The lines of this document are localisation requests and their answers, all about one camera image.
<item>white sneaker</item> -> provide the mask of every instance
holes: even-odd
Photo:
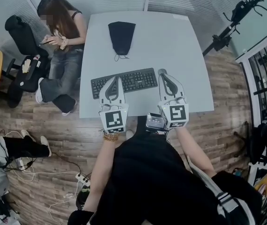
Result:
[[[28,133],[28,131],[23,129],[23,130],[21,130],[21,134],[22,134],[23,138],[25,136],[29,136],[34,142],[36,142],[36,140]]]
[[[42,145],[46,145],[46,146],[48,147],[48,150],[49,150],[49,157],[51,157],[52,152],[51,152],[51,149],[50,149],[50,146],[49,146],[49,143],[48,143],[48,140],[47,140],[46,137],[41,136],[41,144],[42,144]]]
[[[132,130],[126,131],[126,140],[132,138],[134,136],[134,132]]]
[[[77,101],[75,100],[75,104],[74,104],[74,107],[73,107],[73,109],[70,111],[70,112],[62,112],[62,115],[64,116],[64,117],[66,117],[66,116],[68,116],[70,113],[73,113],[73,111],[76,109],[76,105],[77,105]]]
[[[43,97],[42,97],[42,92],[41,92],[41,88],[40,88],[40,83],[43,80],[43,77],[40,77],[39,81],[38,81],[38,90],[36,91],[36,101],[37,103],[42,103],[43,102]]]

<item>black shirt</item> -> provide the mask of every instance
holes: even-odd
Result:
[[[247,202],[257,220],[261,196],[247,181],[227,172],[213,180]],[[91,224],[140,225],[145,219],[153,225],[226,224],[217,205],[214,194],[186,170],[164,136],[137,135],[116,149],[111,177]]]

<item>wooden floor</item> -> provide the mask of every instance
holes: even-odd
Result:
[[[232,171],[235,167],[247,168],[244,157],[233,158],[242,143],[233,136],[234,131],[245,133],[243,123],[251,122],[250,103],[242,68],[234,62],[229,50],[214,52],[205,57],[213,93],[215,111],[190,114],[188,129],[195,140],[207,153],[216,170]],[[7,81],[0,86],[5,89]],[[74,97],[79,101],[79,91]],[[63,117],[51,103],[39,105],[35,94],[24,93],[22,102],[15,109],[9,109],[0,101],[0,130],[28,130],[37,140],[45,135],[52,151],[63,158],[78,163],[82,172],[91,172],[102,143],[100,119],[79,119],[77,112]],[[129,128],[135,130],[136,118],[128,118]],[[168,135],[171,144],[182,157],[183,152],[171,131]],[[37,159],[35,172],[78,171],[75,165],[62,161],[56,155]],[[32,176],[17,172],[25,180]],[[54,225],[47,209],[51,204],[67,201],[68,195],[76,191],[75,173],[36,174],[33,181],[23,181],[11,171],[10,198],[16,202],[14,208],[20,212],[22,225]],[[75,210],[75,201],[57,204],[51,208],[52,216],[61,224]]]

